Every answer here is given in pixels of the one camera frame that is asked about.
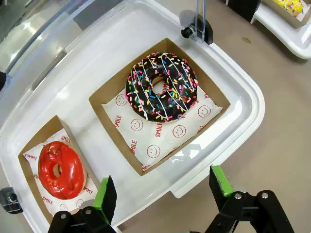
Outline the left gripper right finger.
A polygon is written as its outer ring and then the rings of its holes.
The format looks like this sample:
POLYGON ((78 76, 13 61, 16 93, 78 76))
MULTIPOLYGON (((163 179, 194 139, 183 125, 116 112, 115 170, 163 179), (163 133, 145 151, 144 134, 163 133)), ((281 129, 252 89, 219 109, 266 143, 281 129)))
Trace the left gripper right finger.
POLYGON ((207 233, 232 233, 239 222, 249 222, 257 233, 294 232, 273 191, 262 190, 255 196, 234 191, 220 166, 210 167, 209 187, 219 212, 207 233))

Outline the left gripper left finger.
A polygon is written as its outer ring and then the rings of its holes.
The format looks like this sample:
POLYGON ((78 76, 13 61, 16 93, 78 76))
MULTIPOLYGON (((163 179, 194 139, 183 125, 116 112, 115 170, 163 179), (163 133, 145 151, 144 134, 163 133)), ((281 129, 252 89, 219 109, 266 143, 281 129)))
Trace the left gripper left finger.
POLYGON ((57 212, 52 219, 50 233, 115 233, 111 226, 116 208, 117 192, 112 177, 103 178, 92 206, 71 214, 57 212))

